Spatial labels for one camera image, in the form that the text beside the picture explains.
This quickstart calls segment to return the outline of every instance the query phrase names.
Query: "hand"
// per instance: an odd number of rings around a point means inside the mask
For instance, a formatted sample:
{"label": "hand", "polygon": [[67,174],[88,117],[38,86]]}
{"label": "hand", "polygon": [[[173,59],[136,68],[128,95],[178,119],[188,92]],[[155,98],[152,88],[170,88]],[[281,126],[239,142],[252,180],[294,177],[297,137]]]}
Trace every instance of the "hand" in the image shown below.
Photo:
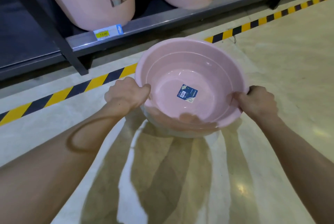
{"label": "hand", "polygon": [[238,101],[240,108],[255,122],[262,118],[278,116],[275,97],[265,87],[251,86],[247,95],[243,92],[234,92],[233,98]]}
{"label": "hand", "polygon": [[107,104],[117,103],[126,115],[130,111],[142,105],[150,94],[151,86],[145,84],[139,87],[135,80],[126,77],[124,80],[117,80],[114,86],[111,86],[105,94]]}

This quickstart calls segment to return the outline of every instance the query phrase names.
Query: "person's right arm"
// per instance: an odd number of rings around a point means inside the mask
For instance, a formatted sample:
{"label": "person's right arm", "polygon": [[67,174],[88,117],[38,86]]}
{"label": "person's right arm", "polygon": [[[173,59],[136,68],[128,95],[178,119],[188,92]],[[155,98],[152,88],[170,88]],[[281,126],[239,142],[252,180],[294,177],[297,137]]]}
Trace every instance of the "person's right arm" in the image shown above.
{"label": "person's right arm", "polygon": [[324,157],[279,117],[274,95],[252,86],[235,92],[240,108],[267,137],[294,190],[317,224],[334,221],[334,163]]}

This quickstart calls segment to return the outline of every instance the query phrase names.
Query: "pink bucket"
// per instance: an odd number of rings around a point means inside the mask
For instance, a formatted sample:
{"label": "pink bucket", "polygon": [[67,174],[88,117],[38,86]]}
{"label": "pink bucket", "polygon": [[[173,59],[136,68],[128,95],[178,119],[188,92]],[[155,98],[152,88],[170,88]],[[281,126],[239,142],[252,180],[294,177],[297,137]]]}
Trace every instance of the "pink bucket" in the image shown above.
{"label": "pink bucket", "polygon": [[151,85],[142,109],[171,135],[198,137],[228,126],[241,111],[232,92],[248,92],[237,63],[215,45],[189,38],[162,41],[144,52],[135,80]]}

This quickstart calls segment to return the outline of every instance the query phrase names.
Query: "price tag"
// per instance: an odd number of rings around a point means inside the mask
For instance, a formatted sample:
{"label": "price tag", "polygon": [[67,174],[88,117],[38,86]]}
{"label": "price tag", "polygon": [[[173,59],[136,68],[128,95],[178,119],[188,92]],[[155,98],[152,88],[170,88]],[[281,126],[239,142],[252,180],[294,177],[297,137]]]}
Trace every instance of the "price tag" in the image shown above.
{"label": "price tag", "polygon": [[121,25],[113,25],[94,31],[97,40],[104,40],[114,36],[122,35],[123,29]]}

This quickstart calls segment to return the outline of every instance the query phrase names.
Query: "hazard tape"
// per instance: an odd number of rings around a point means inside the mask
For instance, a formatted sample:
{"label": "hazard tape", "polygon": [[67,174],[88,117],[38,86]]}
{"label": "hazard tape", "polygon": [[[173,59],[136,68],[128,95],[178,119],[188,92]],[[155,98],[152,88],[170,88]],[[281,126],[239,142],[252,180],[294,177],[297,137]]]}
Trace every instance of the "hazard tape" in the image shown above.
{"label": "hazard tape", "polygon": [[[268,15],[266,17],[257,19],[255,21],[252,21],[250,23],[246,23],[244,25],[238,26],[236,28],[224,31],[222,33],[216,34],[214,36],[208,37],[205,39],[205,41],[210,43],[216,43],[219,41],[222,41],[224,39],[228,39],[232,36],[235,36],[241,32],[248,31],[250,29],[253,29],[257,26],[263,25],[265,23],[271,22],[273,20],[276,20],[278,18],[281,18],[283,16],[289,15],[291,13],[294,13],[296,11],[299,11],[301,9],[305,9],[309,6],[312,6],[314,4],[317,4],[319,2],[323,2],[326,0],[310,0],[295,6],[292,6],[288,9],[276,12],[274,14]],[[72,87],[63,89],[61,91],[58,91],[54,94],[45,96],[43,98],[40,98],[36,101],[23,104],[17,108],[14,108],[12,110],[9,110],[7,112],[4,112],[0,114],[0,126],[7,124],[11,121],[17,120],[23,116],[26,116],[28,114],[31,114],[33,112],[36,112],[38,110],[41,110],[43,108],[46,108],[48,106],[51,106],[53,104],[57,104],[65,99],[69,99],[70,97],[79,95],[83,92],[87,92],[91,89],[95,89],[97,87],[100,87],[106,83],[115,81],[117,79],[126,77],[130,74],[135,73],[136,71],[136,64],[123,67],[121,69],[115,70],[109,74],[101,75],[99,77],[93,78],[89,81],[79,83],[77,85],[74,85]]]}

